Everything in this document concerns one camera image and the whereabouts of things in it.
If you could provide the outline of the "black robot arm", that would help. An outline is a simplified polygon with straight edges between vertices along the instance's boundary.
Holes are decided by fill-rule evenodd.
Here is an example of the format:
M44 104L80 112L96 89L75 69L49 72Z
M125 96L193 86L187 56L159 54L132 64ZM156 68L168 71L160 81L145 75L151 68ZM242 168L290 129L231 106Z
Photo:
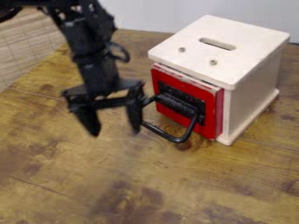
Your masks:
M83 84L63 91L69 112L95 137L101 124L100 109L124 107L133 132L143 121L144 83L119 76L117 61L131 60L127 49L112 41L115 19L99 0L0 0L0 23L28 7L56 24L72 52Z

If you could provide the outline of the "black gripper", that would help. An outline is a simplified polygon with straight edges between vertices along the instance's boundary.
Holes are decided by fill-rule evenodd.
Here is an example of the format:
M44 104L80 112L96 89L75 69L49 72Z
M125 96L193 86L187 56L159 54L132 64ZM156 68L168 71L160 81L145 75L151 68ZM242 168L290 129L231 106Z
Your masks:
M125 106L128 121L137 134L143 121L144 83L121 78L116 63L117 60L127 63L131 60L129 54L125 52L123 56L116 56L104 52L73 55L72 60L77 65L83 84L67 89L61 95L87 132L93 137L100 133L96 110Z

